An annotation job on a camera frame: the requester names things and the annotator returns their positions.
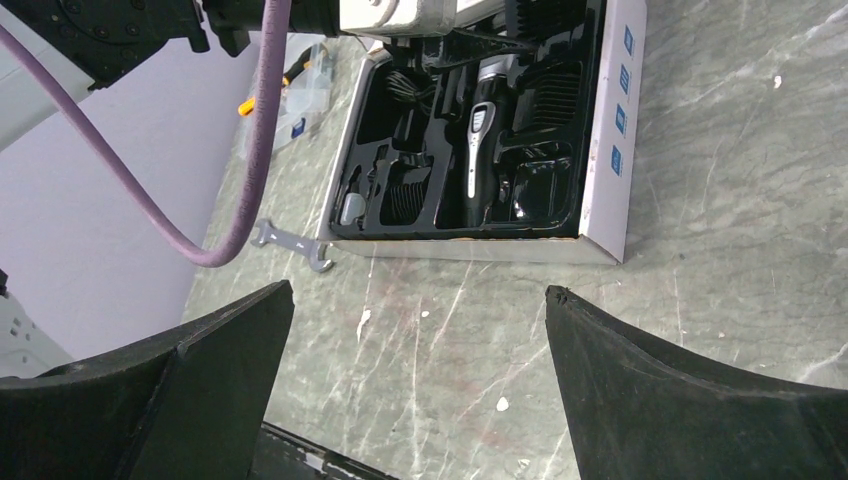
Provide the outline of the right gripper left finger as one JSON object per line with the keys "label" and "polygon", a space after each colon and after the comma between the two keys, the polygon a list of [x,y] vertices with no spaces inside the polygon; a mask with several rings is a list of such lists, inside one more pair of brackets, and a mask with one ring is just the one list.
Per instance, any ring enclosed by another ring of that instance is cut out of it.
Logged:
{"label": "right gripper left finger", "polygon": [[1,381],[5,479],[244,479],[294,314],[289,282]]}

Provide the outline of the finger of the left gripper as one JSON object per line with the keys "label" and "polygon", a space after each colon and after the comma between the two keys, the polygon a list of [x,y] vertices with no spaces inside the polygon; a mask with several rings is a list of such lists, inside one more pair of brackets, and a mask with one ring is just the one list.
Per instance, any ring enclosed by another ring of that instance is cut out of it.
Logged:
{"label": "finger of the left gripper", "polygon": [[537,45],[533,42],[471,30],[453,30],[441,37],[423,39],[423,70],[443,73],[498,55],[536,51]]}

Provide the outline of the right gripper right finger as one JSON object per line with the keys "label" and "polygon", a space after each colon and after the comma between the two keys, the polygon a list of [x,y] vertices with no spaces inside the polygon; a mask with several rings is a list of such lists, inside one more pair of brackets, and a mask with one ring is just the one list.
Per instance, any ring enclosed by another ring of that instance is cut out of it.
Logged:
{"label": "right gripper right finger", "polygon": [[768,377],[546,291],[546,331],[584,479],[843,479],[844,390]]}

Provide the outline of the black silver hair clipper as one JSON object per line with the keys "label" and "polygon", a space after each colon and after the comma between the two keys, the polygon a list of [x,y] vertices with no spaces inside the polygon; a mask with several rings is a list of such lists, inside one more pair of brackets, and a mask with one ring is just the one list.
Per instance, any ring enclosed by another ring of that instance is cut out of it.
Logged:
{"label": "black silver hair clipper", "polygon": [[464,222],[467,227],[484,223],[499,192],[494,170],[498,139],[511,122],[509,70],[516,56],[498,55],[480,62],[472,95],[467,129]]}

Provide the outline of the black comb guard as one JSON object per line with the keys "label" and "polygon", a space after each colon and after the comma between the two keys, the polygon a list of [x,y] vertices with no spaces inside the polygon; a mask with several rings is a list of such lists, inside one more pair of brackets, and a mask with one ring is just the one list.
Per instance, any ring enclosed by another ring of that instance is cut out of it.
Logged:
{"label": "black comb guard", "polygon": [[522,129],[567,125],[577,114],[582,78],[579,62],[559,63],[530,80],[529,103]]}
{"label": "black comb guard", "polygon": [[586,11],[580,0],[518,0],[515,25],[520,38],[547,38],[579,25]]}
{"label": "black comb guard", "polygon": [[414,224],[424,208],[430,167],[393,164],[383,196],[380,220],[383,225]]}

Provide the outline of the white hair clipper box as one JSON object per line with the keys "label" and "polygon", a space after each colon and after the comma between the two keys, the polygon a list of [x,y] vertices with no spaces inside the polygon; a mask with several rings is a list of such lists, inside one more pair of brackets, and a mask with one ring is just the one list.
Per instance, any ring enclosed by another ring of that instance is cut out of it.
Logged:
{"label": "white hair clipper box", "polygon": [[366,257],[620,264],[648,5],[510,1],[360,64],[317,236]]}

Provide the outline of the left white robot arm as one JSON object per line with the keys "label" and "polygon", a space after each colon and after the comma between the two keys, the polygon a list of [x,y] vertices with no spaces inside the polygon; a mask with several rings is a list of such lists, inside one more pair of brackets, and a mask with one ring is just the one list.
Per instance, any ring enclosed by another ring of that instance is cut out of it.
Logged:
{"label": "left white robot arm", "polygon": [[542,40],[544,15],[536,1],[505,5],[503,36],[475,30],[454,1],[8,1],[5,8],[56,48],[103,89],[157,53],[185,38],[193,51],[209,50],[218,37],[231,56],[262,38],[259,117],[248,159],[253,172],[272,156],[280,97],[271,85],[282,78],[289,34],[382,39],[402,64],[442,73],[497,54],[524,54]]}

